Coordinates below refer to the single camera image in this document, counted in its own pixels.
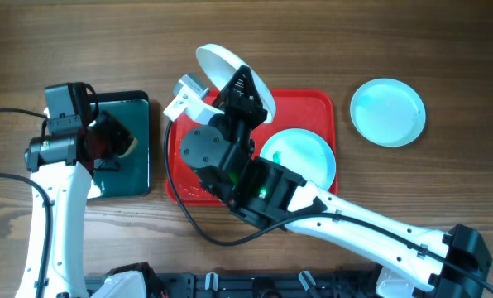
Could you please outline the light blue plate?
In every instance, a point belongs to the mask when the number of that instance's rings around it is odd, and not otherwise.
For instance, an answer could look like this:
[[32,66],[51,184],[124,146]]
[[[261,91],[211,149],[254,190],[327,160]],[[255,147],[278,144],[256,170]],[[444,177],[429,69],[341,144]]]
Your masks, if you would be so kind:
[[403,147],[414,142],[427,124],[419,94],[396,79],[373,79],[353,94],[350,118],[369,142],[382,147]]
[[333,149],[318,134],[302,128],[276,133],[262,147],[260,157],[302,175],[325,190],[336,178]]

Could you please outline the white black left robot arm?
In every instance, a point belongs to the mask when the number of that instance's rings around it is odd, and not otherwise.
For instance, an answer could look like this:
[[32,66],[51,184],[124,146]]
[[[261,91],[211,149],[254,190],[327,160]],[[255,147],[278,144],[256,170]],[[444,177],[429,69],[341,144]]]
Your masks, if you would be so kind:
[[18,297],[87,297],[84,213],[97,160],[125,157],[137,139],[111,113],[92,122],[31,140],[32,217]]

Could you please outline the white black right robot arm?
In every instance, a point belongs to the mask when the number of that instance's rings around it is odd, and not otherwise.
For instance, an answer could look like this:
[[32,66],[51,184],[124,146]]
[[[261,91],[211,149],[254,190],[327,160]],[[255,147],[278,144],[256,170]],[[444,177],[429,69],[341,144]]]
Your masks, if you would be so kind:
[[383,297],[478,297],[492,259],[482,236],[458,225],[417,228],[338,198],[273,161],[254,156],[252,131],[273,98],[248,66],[205,74],[218,88],[180,145],[183,162],[230,212],[263,233],[285,228],[335,243],[381,266]]

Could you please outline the white round plate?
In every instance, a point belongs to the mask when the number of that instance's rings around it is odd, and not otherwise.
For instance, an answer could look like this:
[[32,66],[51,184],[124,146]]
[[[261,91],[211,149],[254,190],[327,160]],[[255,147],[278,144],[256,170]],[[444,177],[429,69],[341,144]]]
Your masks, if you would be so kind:
[[274,97],[257,72],[255,72],[243,59],[225,47],[217,44],[200,46],[196,50],[196,58],[203,72],[219,90],[222,90],[225,87],[241,66],[249,67],[263,108],[267,111],[265,123],[272,123],[276,115]]

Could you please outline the green scouring sponge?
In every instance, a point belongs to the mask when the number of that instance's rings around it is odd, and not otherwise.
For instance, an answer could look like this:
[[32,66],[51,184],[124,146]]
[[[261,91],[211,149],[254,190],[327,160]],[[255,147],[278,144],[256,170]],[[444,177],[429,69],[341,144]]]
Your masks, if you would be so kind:
[[124,157],[130,155],[134,151],[134,149],[136,148],[137,144],[138,144],[138,140],[134,137],[131,137],[130,140],[120,150],[118,157],[124,158]]

